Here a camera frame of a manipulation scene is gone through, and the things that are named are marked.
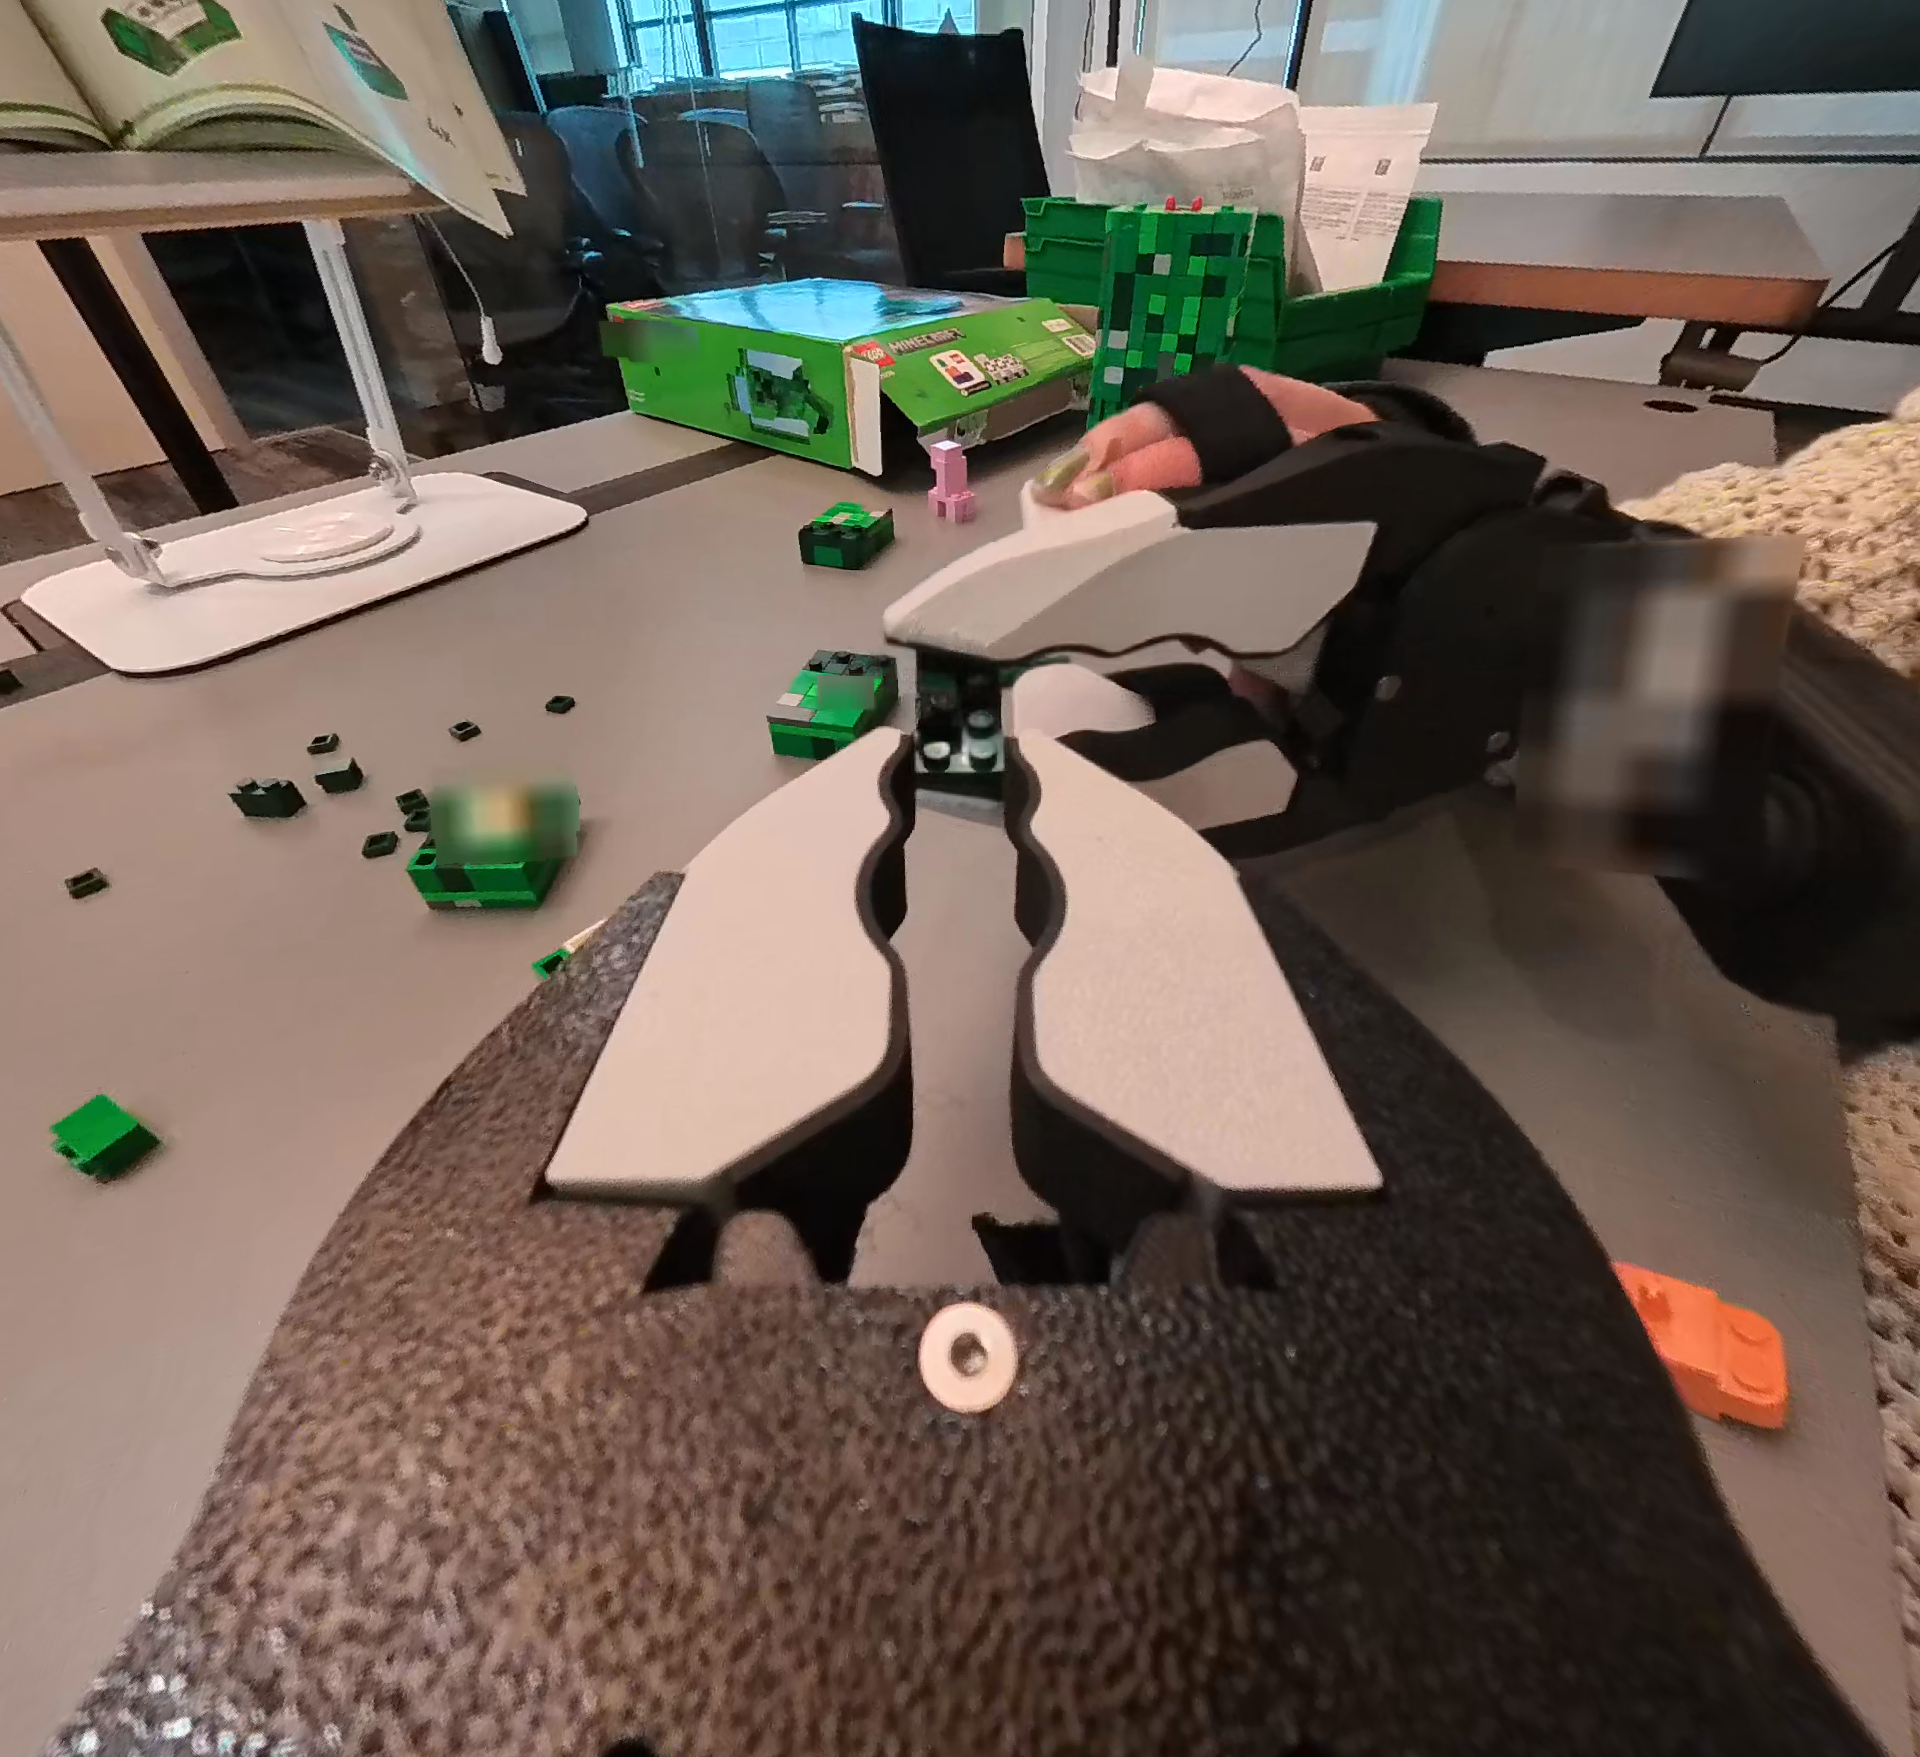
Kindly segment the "person's right forearm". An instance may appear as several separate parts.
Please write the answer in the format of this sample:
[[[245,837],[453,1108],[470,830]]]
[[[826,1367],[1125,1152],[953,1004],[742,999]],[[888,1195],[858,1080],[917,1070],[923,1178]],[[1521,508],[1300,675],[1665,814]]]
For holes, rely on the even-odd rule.
[[[1780,466],[1710,466],[1620,508],[1703,538],[1800,538],[1800,602],[1920,678],[1920,393]]]

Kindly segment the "black office chair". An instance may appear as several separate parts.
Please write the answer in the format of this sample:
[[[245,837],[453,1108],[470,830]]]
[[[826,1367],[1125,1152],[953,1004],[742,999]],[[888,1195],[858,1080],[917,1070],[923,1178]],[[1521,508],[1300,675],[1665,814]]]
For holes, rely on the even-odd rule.
[[[1048,168],[1025,85],[1023,28],[912,35],[852,19],[902,272],[912,289],[1023,296],[1025,201]]]

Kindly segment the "person's right hand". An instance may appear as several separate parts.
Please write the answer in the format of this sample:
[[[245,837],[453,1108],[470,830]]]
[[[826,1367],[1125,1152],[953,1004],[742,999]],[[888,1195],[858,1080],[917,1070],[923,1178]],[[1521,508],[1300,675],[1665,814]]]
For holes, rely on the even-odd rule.
[[[1152,385],[1089,426],[1025,491],[1062,510],[1138,491],[1189,491],[1252,474],[1313,436],[1360,423],[1376,423],[1376,410],[1336,388],[1221,363]]]

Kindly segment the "green brick build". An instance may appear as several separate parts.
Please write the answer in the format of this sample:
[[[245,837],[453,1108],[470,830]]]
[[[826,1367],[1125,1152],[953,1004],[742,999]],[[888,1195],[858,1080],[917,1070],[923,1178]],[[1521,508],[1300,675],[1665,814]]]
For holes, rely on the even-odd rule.
[[[421,905],[535,909],[583,848],[583,796],[565,779],[440,784],[405,825],[419,825],[405,879]]]

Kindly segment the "small green brick assembly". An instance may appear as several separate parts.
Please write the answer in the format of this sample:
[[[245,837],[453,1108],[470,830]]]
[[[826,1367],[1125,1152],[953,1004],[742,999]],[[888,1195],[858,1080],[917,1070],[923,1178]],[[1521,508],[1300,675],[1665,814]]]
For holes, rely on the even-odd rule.
[[[772,750],[831,759],[888,725],[898,710],[898,656],[814,650],[766,710]]]

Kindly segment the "white paper pouch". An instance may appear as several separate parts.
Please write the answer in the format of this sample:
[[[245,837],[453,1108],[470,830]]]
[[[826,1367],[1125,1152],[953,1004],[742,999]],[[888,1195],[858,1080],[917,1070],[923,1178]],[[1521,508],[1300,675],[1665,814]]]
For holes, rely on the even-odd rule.
[[[1437,106],[1300,106],[1302,272],[1321,292],[1371,289],[1389,272]]]

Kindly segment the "white paper bags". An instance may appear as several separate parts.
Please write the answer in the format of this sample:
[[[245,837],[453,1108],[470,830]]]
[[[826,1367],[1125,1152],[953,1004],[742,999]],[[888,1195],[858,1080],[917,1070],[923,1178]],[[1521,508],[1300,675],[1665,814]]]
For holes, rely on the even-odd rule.
[[[1067,187],[1084,204],[1252,208],[1295,217],[1300,96],[1224,72],[1125,60],[1076,81]]]

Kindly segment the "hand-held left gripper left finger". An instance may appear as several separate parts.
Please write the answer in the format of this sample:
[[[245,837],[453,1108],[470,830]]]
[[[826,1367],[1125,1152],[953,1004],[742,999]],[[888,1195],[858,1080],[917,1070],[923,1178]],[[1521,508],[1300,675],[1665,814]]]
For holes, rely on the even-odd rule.
[[[870,731],[681,871],[543,1166],[569,1198],[719,1205],[909,1064],[912,747]]]

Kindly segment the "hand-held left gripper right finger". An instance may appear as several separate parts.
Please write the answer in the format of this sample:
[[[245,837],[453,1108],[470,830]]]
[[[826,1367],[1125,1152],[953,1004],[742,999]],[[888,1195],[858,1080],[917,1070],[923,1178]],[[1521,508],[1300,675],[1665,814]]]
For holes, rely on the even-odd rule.
[[[1345,1198],[1378,1163],[1233,871],[1179,814],[1067,750],[1007,761],[1017,1055],[1040,1108],[1170,1187]]]

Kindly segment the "green building set box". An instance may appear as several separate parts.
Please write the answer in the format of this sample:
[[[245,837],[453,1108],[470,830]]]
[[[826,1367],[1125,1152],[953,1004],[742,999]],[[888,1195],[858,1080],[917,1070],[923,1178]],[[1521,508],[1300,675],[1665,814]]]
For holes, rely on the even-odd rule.
[[[848,474],[906,443],[978,449],[1089,408],[1094,325],[1048,296],[755,281],[612,303],[638,415]]]

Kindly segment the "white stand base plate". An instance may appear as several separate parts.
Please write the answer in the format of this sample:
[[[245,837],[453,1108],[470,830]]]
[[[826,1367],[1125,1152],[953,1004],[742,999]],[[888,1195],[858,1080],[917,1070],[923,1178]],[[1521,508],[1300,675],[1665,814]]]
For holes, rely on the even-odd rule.
[[[543,491],[412,470],[342,241],[348,217],[435,208],[398,168],[370,155],[2,149],[0,208],[2,239],[301,222],[370,420],[370,485],[154,540],[113,516],[2,333],[2,398],[102,550],[27,584],[21,606],[102,668],[154,678],[224,662],[587,522]]]

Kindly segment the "building instruction booklet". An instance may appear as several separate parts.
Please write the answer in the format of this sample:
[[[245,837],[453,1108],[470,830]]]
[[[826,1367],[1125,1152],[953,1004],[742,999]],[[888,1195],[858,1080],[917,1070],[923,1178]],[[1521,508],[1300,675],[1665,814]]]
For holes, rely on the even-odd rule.
[[[444,0],[0,0],[27,149],[366,149],[507,233],[522,194]]]

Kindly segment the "green plastic bin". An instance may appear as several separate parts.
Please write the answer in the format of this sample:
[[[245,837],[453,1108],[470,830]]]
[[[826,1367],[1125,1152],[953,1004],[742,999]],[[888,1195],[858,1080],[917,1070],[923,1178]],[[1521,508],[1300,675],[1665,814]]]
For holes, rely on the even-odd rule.
[[[1108,208],[1076,197],[1025,201],[1023,261],[1033,296],[1099,310]],[[1378,362],[1405,350],[1419,333],[1437,233],[1441,201],[1413,197],[1378,285],[1290,292],[1284,217],[1256,214],[1238,325],[1221,363],[1333,381],[1371,378]]]

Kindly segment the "dark green brick plate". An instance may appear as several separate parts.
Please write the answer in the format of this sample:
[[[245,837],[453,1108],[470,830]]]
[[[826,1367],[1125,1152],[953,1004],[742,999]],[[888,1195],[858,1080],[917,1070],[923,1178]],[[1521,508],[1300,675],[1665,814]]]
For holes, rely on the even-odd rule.
[[[1002,802],[1007,693],[1016,668],[953,650],[912,650],[917,784],[958,802]]]

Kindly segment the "orange brick separator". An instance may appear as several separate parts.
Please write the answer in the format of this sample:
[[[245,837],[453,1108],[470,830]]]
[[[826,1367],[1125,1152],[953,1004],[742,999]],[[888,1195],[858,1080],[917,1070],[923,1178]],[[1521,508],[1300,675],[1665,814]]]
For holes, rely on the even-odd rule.
[[[1613,1277],[1633,1306],[1686,1410],[1710,1423],[1786,1429],[1786,1339],[1761,1311],[1633,1260],[1613,1260]]]

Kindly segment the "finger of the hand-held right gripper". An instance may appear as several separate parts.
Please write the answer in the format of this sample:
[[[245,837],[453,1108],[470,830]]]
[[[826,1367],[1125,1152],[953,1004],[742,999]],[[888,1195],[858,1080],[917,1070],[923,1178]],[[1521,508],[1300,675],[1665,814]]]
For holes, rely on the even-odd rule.
[[[880,629],[974,662],[1120,658],[1152,643],[1256,662],[1352,589],[1371,543],[1371,521],[1189,530],[1152,491],[1080,510],[1030,504],[1017,534],[891,599]]]
[[[1264,710],[1216,668],[1033,668],[1008,686],[1008,732],[1080,750],[1195,830],[1279,818],[1300,784]]]

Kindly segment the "tall green blocky brick figure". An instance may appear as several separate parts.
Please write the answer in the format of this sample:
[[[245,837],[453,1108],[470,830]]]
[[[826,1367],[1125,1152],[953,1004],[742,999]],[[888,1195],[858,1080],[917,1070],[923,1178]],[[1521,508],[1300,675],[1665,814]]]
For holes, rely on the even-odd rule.
[[[1112,204],[1089,358],[1084,423],[1108,423],[1148,385],[1228,358],[1256,214],[1233,204]]]

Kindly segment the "scattered small green bricks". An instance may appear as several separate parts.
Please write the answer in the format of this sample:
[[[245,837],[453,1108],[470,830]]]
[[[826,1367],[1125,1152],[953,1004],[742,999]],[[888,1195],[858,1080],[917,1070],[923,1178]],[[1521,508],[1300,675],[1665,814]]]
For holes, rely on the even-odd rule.
[[[320,769],[309,773],[313,791],[348,796],[366,788],[370,779],[366,769],[351,755],[342,755],[340,732],[309,736],[304,755],[320,759]],[[398,791],[393,796],[398,830],[370,830],[354,854],[366,864],[412,854],[419,848],[419,825],[405,825],[405,810],[419,803],[421,796],[429,788]],[[224,788],[224,802],[252,820],[293,820],[304,810],[304,791],[297,779],[237,779]],[[70,903],[102,897],[107,895],[107,871],[106,868],[62,871],[62,895]],[[91,1095],[73,1111],[50,1123],[50,1148],[73,1174],[91,1183],[113,1183],[130,1174],[140,1156],[150,1156],[159,1148],[159,1136],[124,1102],[107,1095]]]

